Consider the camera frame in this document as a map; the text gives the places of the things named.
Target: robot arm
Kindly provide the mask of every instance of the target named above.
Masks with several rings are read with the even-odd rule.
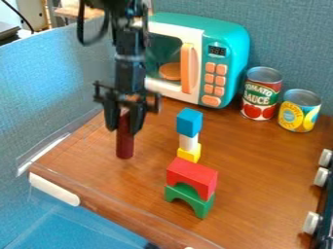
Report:
[[[96,37],[84,40],[85,5],[104,10],[104,22]],[[134,26],[134,19],[141,18],[142,25]],[[145,50],[148,46],[148,8],[142,0],[80,0],[78,16],[78,39],[88,46],[101,39],[112,24],[113,45],[116,47],[115,87],[95,83],[94,100],[104,106],[106,126],[113,131],[118,128],[121,108],[129,109],[129,131],[136,134],[142,129],[147,112],[158,113],[161,96],[144,87],[146,76]],[[107,90],[104,96],[100,88]],[[148,104],[147,97],[154,96]]]

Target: tin can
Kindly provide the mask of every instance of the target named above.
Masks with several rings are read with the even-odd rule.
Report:
[[[318,118],[321,98],[305,89],[290,89],[279,107],[278,124],[295,132],[309,132]]]
[[[270,67],[253,67],[247,72],[240,112],[256,121],[269,120],[275,114],[282,76]]]

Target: microwave button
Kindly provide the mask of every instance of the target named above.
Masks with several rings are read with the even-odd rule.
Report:
[[[215,66],[216,64],[213,62],[208,62],[205,64],[205,71],[207,73],[214,73],[215,72]]]
[[[204,95],[202,98],[203,104],[218,107],[221,104],[221,99],[214,96]]]
[[[224,77],[224,76],[216,76],[216,78],[215,78],[215,84],[217,86],[223,87],[224,85],[226,85],[226,77]]]
[[[219,96],[219,97],[223,96],[224,95],[224,88],[216,87],[214,89],[214,94],[216,96]]]
[[[214,83],[214,75],[212,75],[212,74],[205,74],[204,81],[206,83],[213,84]]]
[[[216,67],[216,73],[219,75],[226,75],[228,71],[228,66],[225,64],[218,64]]]
[[[214,86],[206,84],[204,85],[204,92],[208,94],[212,94],[214,90]]]

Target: teal microwave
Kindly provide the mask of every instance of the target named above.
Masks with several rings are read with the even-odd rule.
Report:
[[[149,19],[145,86],[162,95],[211,108],[235,96],[249,55],[239,24],[172,13]]]

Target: black cable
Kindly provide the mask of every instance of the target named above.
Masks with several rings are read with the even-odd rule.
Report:
[[[16,14],[18,14],[18,16],[20,18],[22,18],[25,23],[29,26],[30,30],[31,30],[31,34],[33,34],[35,32],[35,30],[33,30],[33,27],[31,26],[30,22],[19,12],[17,11],[9,2],[7,2],[6,0],[1,0],[5,5],[8,6],[8,8],[10,8],[12,11],[14,11]]]
[[[85,29],[85,1],[80,0],[80,7],[79,7],[79,15],[77,20],[77,35],[79,42],[84,46],[89,46],[94,44],[95,42],[99,41],[103,36],[107,33],[109,29],[109,22],[110,22],[110,12],[104,10],[104,22],[99,30],[99,33],[90,39],[89,41],[85,41],[84,38],[84,29]]]

